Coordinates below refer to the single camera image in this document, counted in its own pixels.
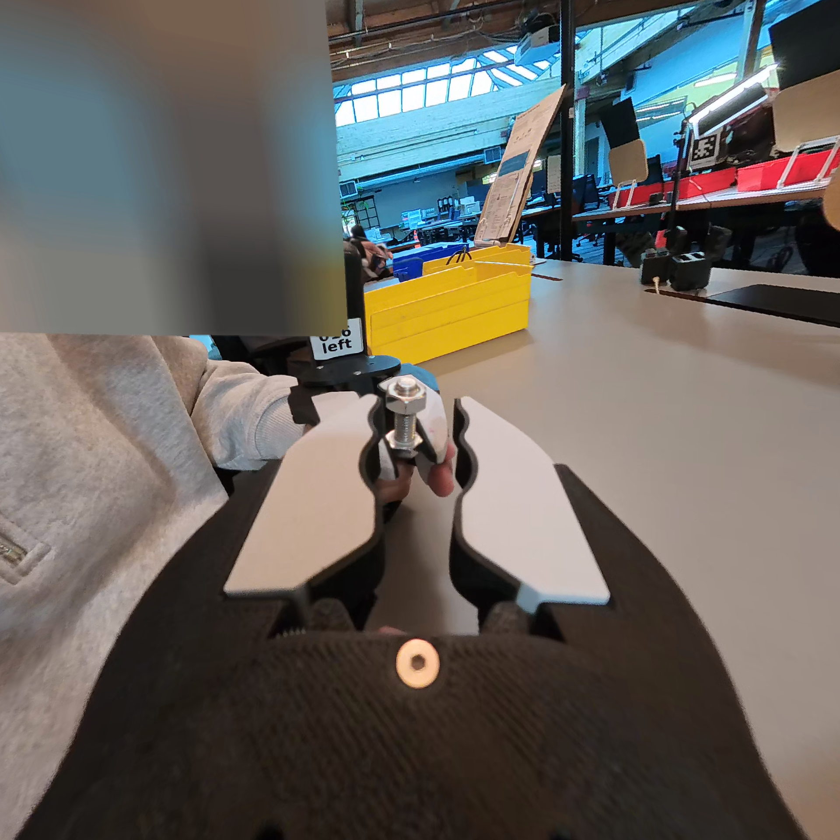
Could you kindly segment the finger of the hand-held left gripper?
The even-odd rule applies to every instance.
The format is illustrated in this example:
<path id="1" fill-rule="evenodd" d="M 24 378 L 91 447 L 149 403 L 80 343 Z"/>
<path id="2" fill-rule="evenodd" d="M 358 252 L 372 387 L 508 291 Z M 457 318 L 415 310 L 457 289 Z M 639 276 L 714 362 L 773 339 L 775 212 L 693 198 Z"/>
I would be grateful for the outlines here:
<path id="1" fill-rule="evenodd" d="M 359 400 L 366 400 L 371 403 L 375 398 L 373 395 L 359 395 L 356 392 L 325 392 L 312 397 L 312 404 L 320 422 L 328 420 L 333 415 L 354 406 Z M 397 480 L 398 470 L 385 442 L 381 437 L 377 446 L 380 458 L 379 480 Z"/>
<path id="2" fill-rule="evenodd" d="M 448 442 L 447 417 L 443 400 L 436 391 L 427 391 L 427 405 L 417 416 L 417 432 L 423 442 L 414 458 L 416 469 L 423 479 L 429 467 L 444 462 Z"/>

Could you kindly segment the metal bolt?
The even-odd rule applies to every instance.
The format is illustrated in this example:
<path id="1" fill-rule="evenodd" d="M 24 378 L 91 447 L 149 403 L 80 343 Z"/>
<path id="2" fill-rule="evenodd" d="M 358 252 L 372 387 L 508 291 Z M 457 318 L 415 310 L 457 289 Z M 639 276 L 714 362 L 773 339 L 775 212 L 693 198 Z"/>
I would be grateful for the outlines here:
<path id="1" fill-rule="evenodd" d="M 404 460 L 413 459 L 423 442 L 421 435 L 417 432 L 417 416 L 420 412 L 412 416 L 388 412 L 393 417 L 393 428 L 385 434 L 385 441 L 389 449 L 395 457 Z"/>

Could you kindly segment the metal hex nut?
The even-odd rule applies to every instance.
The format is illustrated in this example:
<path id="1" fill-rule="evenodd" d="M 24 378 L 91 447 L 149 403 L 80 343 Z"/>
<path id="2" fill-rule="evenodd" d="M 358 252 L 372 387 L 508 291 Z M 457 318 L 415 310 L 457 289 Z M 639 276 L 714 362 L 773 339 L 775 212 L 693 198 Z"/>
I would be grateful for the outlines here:
<path id="1" fill-rule="evenodd" d="M 411 374 L 398 375 L 382 384 L 385 408 L 397 415 L 412 416 L 427 403 L 427 388 Z"/>

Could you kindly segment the person's left forearm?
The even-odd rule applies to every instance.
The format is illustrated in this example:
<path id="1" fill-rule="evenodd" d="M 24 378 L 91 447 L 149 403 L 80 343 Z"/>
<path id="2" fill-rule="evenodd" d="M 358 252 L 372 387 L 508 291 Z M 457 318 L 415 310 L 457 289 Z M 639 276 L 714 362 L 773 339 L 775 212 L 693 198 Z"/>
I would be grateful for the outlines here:
<path id="1" fill-rule="evenodd" d="M 214 467 L 257 470 L 282 459 L 304 434 L 289 407 L 298 381 L 264 375 L 243 362 L 206 363 L 192 422 Z"/>

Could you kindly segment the grey desk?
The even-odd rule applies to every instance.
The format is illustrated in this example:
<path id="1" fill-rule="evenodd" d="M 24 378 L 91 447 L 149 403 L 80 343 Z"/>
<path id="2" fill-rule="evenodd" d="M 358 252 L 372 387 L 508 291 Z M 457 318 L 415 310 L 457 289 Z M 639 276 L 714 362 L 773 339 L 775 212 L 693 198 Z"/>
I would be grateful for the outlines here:
<path id="1" fill-rule="evenodd" d="M 426 362 L 570 466 L 707 625 L 811 838 L 838 838 L 838 329 L 534 272 L 529 330 Z"/>

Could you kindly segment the person's left hand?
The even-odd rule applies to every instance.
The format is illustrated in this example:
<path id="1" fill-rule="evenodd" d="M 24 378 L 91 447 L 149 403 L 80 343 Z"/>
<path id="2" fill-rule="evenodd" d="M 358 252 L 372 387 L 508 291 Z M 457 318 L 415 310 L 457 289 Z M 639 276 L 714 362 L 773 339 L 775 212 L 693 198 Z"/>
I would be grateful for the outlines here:
<path id="1" fill-rule="evenodd" d="M 437 496 L 446 498 L 455 490 L 454 460 L 456 446 L 449 441 L 444 462 L 429 467 L 423 482 Z M 411 490 L 415 466 L 401 463 L 397 466 L 396 478 L 379 478 L 375 482 L 375 495 L 383 505 L 404 501 Z"/>

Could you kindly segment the black office chair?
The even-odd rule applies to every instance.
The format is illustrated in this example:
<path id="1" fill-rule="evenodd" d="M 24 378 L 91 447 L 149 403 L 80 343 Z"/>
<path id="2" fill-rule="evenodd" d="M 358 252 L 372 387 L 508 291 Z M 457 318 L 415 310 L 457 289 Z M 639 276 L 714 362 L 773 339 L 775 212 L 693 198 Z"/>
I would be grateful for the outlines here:
<path id="1" fill-rule="evenodd" d="M 309 337 L 212 335 L 225 361 L 245 362 L 265 375 L 298 375 L 314 364 Z"/>

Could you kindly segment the blue plastic bin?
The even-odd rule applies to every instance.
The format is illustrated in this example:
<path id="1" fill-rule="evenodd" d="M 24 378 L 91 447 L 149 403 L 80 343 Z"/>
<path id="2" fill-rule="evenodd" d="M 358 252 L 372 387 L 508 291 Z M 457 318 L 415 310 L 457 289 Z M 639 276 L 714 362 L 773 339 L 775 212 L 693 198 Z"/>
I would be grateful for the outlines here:
<path id="1" fill-rule="evenodd" d="M 394 276 L 403 280 L 418 278 L 424 272 L 424 263 L 446 259 L 462 248 L 462 243 L 437 243 L 407 250 L 394 256 L 392 272 Z"/>

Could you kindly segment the brown document board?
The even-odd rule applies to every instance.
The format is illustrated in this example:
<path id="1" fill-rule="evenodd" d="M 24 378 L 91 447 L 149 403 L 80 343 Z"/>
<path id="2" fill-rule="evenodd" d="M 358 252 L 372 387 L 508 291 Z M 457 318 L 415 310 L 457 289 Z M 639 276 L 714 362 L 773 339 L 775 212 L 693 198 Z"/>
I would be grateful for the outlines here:
<path id="1" fill-rule="evenodd" d="M 512 241 L 532 182 L 533 164 L 561 108 L 566 86 L 549 94 L 513 123 L 496 180 L 490 185 L 474 236 L 475 247 Z"/>

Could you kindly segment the black battery charger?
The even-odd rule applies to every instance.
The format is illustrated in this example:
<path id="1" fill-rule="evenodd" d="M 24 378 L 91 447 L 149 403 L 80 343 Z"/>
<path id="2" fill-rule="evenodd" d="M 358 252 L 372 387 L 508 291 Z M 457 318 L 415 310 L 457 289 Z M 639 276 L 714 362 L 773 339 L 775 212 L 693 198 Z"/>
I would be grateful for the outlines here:
<path id="1" fill-rule="evenodd" d="M 711 262 L 703 252 L 672 255 L 668 270 L 668 283 L 672 291 L 698 291 L 708 287 Z"/>

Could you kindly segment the red plastic bin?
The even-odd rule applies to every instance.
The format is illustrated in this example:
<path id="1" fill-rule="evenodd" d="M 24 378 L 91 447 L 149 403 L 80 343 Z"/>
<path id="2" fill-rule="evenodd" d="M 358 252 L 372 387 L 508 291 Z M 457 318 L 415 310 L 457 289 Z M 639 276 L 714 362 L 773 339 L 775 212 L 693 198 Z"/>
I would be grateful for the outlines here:
<path id="1" fill-rule="evenodd" d="M 649 185 L 625 185 L 620 191 L 613 191 L 607 202 L 610 208 L 648 206 L 669 201 L 673 192 L 671 181 L 655 182 Z"/>
<path id="2" fill-rule="evenodd" d="M 732 187 L 737 182 L 737 169 L 728 167 L 707 173 L 684 175 L 679 180 L 679 200 L 718 193 Z"/>
<path id="3" fill-rule="evenodd" d="M 829 176 L 838 166 L 839 152 L 822 150 L 799 153 L 792 164 L 791 156 L 781 157 L 737 169 L 737 190 L 740 193 L 764 192 L 774 190 L 784 177 L 783 186 L 808 183 L 817 180 L 817 176 Z"/>

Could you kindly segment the black steel column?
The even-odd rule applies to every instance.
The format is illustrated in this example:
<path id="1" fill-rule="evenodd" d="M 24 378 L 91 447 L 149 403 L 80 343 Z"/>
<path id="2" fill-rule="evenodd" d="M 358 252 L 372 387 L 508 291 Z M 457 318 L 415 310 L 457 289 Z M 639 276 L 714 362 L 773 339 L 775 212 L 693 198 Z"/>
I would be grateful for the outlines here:
<path id="1" fill-rule="evenodd" d="M 573 258 L 573 179 L 574 179 L 574 2 L 560 3 L 561 81 L 560 108 L 560 259 Z"/>

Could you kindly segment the black lamp pole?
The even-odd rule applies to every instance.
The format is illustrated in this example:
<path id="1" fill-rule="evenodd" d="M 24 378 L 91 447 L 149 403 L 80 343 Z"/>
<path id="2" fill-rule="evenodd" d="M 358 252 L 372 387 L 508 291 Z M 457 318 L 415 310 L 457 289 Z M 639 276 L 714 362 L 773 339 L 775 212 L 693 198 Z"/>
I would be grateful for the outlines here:
<path id="1" fill-rule="evenodd" d="M 679 134 L 677 160 L 672 177 L 671 200 L 667 214 L 667 227 L 665 231 L 665 246 L 667 250 L 672 250 L 672 248 L 676 245 L 678 238 L 676 214 L 679 202 L 679 185 L 686 170 L 687 155 L 690 150 L 691 133 L 692 127 L 690 121 L 688 119 L 683 119 Z"/>

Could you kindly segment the long wooden table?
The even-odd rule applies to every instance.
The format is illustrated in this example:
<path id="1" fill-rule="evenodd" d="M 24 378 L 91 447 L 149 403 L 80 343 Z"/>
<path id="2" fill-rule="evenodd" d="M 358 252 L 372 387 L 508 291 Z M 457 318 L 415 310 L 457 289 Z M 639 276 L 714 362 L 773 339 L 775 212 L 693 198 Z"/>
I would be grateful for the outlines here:
<path id="1" fill-rule="evenodd" d="M 719 192 L 680 199 L 677 202 L 677 211 L 687 212 L 706 208 L 713 209 L 816 200 L 823 197 L 830 182 L 831 178 L 824 178 L 815 182 L 796 183 L 785 185 L 782 188 L 757 192 L 739 192 L 734 187 L 730 187 Z M 634 215 L 661 214 L 669 210 L 669 207 L 669 203 L 653 205 L 650 203 L 640 203 L 632 206 L 620 206 L 616 209 L 605 207 L 578 213 L 573 215 L 572 219 L 575 222 L 588 222 L 590 220 Z"/>

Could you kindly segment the fiducial marker tag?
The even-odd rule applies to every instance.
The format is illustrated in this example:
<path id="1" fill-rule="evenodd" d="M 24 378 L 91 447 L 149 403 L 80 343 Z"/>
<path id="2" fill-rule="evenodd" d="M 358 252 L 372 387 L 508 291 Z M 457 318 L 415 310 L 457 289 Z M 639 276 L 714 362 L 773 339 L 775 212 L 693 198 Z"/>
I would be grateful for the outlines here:
<path id="1" fill-rule="evenodd" d="M 710 169 L 721 158 L 722 129 L 702 136 L 692 136 L 687 156 L 687 168 L 693 172 Z"/>

